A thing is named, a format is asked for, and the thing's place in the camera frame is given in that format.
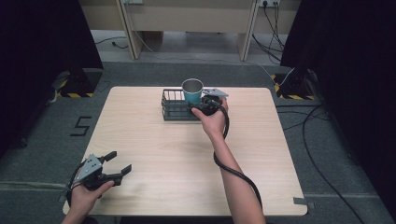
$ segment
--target black cable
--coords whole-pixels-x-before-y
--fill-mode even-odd
[[[80,186],[81,184],[76,184],[75,186],[73,186],[72,190],[75,189],[76,187]]]
[[[103,91],[105,91],[108,87],[110,87],[111,81],[103,81],[103,82],[106,82],[107,85],[106,85],[103,89],[101,89],[101,90],[99,90],[99,89],[96,87],[96,89],[97,89],[99,92],[103,92]]]
[[[264,15],[267,18],[268,22],[270,23],[271,30],[273,31],[273,37],[276,39],[276,41],[279,43],[279,45],[283,46],[283,43],[280,40],[279,35],[277,33],[277,30],[276,30],[277,29],[277,18],[276,18],[276,29],[275,29],[274,26],[271,23],[270,18],[268,17],[268,14],[267,14],[267,11],[265,10],[265,7],[263,9],[264,9]]]
[[[269,47],[264,46],[264,44],[260,43],[257,39],[255,35],[252,35],[253,39],[256,41],[256,43],[259,45],[259,47],[266,52],[268,55],[271,55],[272,57],[274,57],[275,59],[277,59],[278,61],[280,61],[280,59],[278,57],[275,56],[275,54],[273,54],[270,50],[274,50],[271,49]]]
[[[126,38],[126,37],[125,37],[125,36],[114,36],[114,37],[110,37],[110,38],[101,40],[101,41],[99,41],[99,42],[95,42],[95,44],[100,44],[100,43],[103,43],[103,42],[105,42],[105,41],[107,41],[107,40],[110,40],[110,39],[119,39],[119,38]]]
[[[126,48],[128,48],[128,45],[125,46],[125,47],[120,47],[118,44],[116,44],[116,42],[111,42],[111,44],[113,44],[114,47],[117,47],[117,48],[119,48],[119,49],[126,49]]]
[[[315,107],[320,105],[276,105],[275,107],[299,107],[299,106]]]
[[[74,181],[74,179],[75,179],[75,177],[76,177],[76,175],[77,175],[77,172],[78,172],[79,168],[81,168],[81,167],[84,165],[85,161],[79,164],[79,166],[78,166],[78,167],[76,168],[76,170],[73,172],[72,177],[70,178],[69,183],[67,184],[66,200],[67,200],[67,203],[69,204],[69,207],[70,207],[71,204],[72,204],[72,191],[73,191],[73,187],[72,187],[72,186],[73,186],[73,181]]]
[[[256,43],[259,45],[260,48],[264,48],[265,50],[273,50],[273,51],[280,52],[280,53],[283,52],[283,51],[280,50],[280,49],[272,49],[272,48],[269,48],[269,47],[265,46],[264,44],[260,43],[260,41],[257,40],[257,38],[256,38],[255,35],[252,35],[252,37],[253,37],[253,39],[256,41]]]
[[[228,117],[227,110],[226,110],[222,105],[220,105],[218,102],[216,102],[216,101],[213,101],[213,100],[212,100],[212,101],[210,102],[210,104],[215,105],[218,109],[220,109],[220,111],[221,111],[221,112],[223,113],[223,115],[224,115],[224,118],[225,118],[225,128],[224,128],[223,138],[225,139],[225,138],[227,137],[228,130],[229,130],[229,128],[230,128],[230,118]],[[231,168],[231,167],[228,167],[228,166],[224,165],[224,164],[218,159],[218,157],[216,156],[216,153],[215,153],[215,152],[213,152],[213,160],[215,161],[215,164],[216,164],[218,167],[220,167],[221,169],[223,169],[223,170],[225,170],[225,171],[227,171],[227,172],[229,172],[229,173],[231,173],[231,174],[233,174],[233,175],[236,175],[236,176],[238,176],[239,178],[241,178],[241,179],[245,180],[246,182],[248,182],[249,185],[253,188],[254,193],[256,194],[257,200],[259,201],[260,206],[262,207],[262,196],[260,195],[260,192],[259,192],[259,190],[257,189],[257,186],[254,184],[254,182],[253,182],[250,178],[248,178],[246,175],[244,175],[244,174],[242,174],[242,173],[236,171],[235,169],[233,169],[233,168]]]
[[[254,193],[256,194],[257,200],[259,200],[259,204],[262,207],[262,196],[260,195],[259,190],[257,189],[256,185],[254,184],[254,182],[247,176],[245,176],[244,174],[224,165],[223,163],[221,163],[221,161],[219,161],[218,157],[216,156],[216,153],[213,153],[213,159],[215,160],[215,163],[222,168],[223,170],[230,172],[233,175],[238,176],[239,178],[245,180],[246,182],[249,183],[249,185],[253,188]]]
[[[287,128],[284,128],[283,131],[286,131],[286,130],[295,128],[295,127],[300,126],[300,125],[302,125],[302,124],[304,124],[304,122],[300,122],[300,123],[298,123],[298,124],[294,124],[294,125],[292,125],[292,126],[289,126],[289,127],[287,127]]]
[[[359,214],[353,209],[353,207],[349,204],[349,202],[344,198],[344,196],[330,183],[329,180],[325,177],[325,175],[319,170],[317,164],[315,163],[314,159],[312,158],[311,152],[309,151],[308,144],[306,143],[306,138],[305,138],[305,124],[308,121],[308,119],[311,117],[311,115],[320,108],[321,105],[318,105],[315,107],[309,114],[306,116],[304,123],[303,123],[303,141],[304,141],[304,146],[306,153],[308,154],[309,160],[311,160],[312,164],[314,165],[315,169],[318,171],[319,175],[323,178],[323,180],[329,185],[330,188],[340,197],[340,199],[346,204],[346,206],[349,207],[349,209],[352,211],[352,213],[355,215],[355,217],[359,220],[360,223],[364,223]]]
[[[279,21],[279,4],[278,4],[278,2],[274,2],[274,4],[275,4],[275,30],[276,30],[276,36],[277,36],[277,43],[279,44],[280,48],[283,50],[285,45],[280,40],[279,32],[277,31],[277,23]]]
[[[273,34],[273,37],[271,38],[271,41],[270,41],[270,45],[269,45],[269,48],[271,48],[271,45],[272,45],[272,42],[274,41],[274,34]],[[280,59],[279,58],[275,58],[275,59],[277,59],[278,61],[279,61],[279,63],[275,63],[274,61],[272,61],[272,59],[271,59],[271,57],[270,57],[270,55],[268,54],[268,59],[271,61],[271,63],[274,63],[274,64],[280,64]]]
[[[300,112],[300,111],[279,111],[279,112],[277,112],[277,113],[278,113],[278,114],[289,114],[289,113],[294,113],[294,114],[308,115],[308,113]],[[319,117],[319,115],[322,115],[322,114],[326,114],[326,112],[320,113],[320,114],[318,114],[318,115],[311,115],[311,117],[313,117],[313,118],[315,118],[315,119],[321,119],[321,120],[331,120],[331,119],[324,119],[324,118]]]

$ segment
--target human arm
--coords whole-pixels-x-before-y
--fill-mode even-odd
[[[108,181],[95,191],[90,191],[83,185],[74,187],[72,192],[71,207],[62,223],[81,223],[93,209],[96,200],[113,185],[114,181]]]
[[[225,98],[222,99],[222,106],[228,111]],[[222,112],[218,111],[212,116],[206,116],[200,110],[193,108],[192,113],[201,120],[219,161],[242,173],[242,169],[223,138],[225,118]],[[220,171],[233,222],[235,224],[265,223],[262,208],[249,183],[223,169]]]

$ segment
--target wooden table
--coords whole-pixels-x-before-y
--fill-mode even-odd
[[[133,170],[97,201],[92,215],[230,215],[200,121],[164,121],[163,89],[115,87],[108,95],[84,158],[116,150],[118,157],[104,164],[104,173],[118,173],[130,163]],[[293,202],[304,195],[270,91],[219,89],[230,94],[226,142],[260,190],[264,214],[305,215],[306,206]]]

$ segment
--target teal cup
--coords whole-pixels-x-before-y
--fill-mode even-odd
[[[201,95],[204,84],[196,78],[189,78],[181,84],[184,99],[187,105],[198,105],[201,103]]]

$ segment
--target wire basket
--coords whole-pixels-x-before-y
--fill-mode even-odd
[[[163,90],[161,104],[164,120],[199,120],[184,100],[183,90]]]

